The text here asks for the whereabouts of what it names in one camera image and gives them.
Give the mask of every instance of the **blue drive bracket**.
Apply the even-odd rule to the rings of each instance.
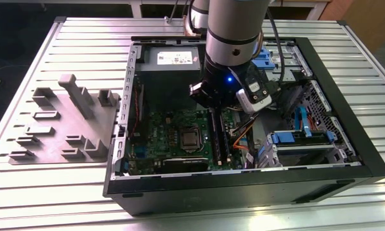
[[[309,123],[306,118],[306,109],[304,106],[300,106],[296,110],[296,116],[294,116],[294,130],[300,130],[300,124],[298,124],[298,115],[301,114],[301,120],[302,120],[302,130],[305,131],[305,136],[312,137],[310,129],[309,129]]]
[[[252,60],[253,64],[258,69],[273,70],[276,69],[276,64],[270,60],[270,53],[265,47],[261,48],[258,57]]]

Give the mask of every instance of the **aluminum extrusion table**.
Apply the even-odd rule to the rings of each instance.
[[[132,35],[182,35],[182,22],[162,19],[68,18],[50,28],[0,123],[0,230],[359,230],[385,231],[385,179],[312,204],[280,205],[133,218],[102,197],[105,163],[6,163],[8,139],[22,133],[36,87],[62,90],[74,73],[90,92],[121,94]],[[329,21],[277,21],[281,36],[308,37],[385,160],[385,70],[347,26]],[[270,23],[264,32],[273,36]]]

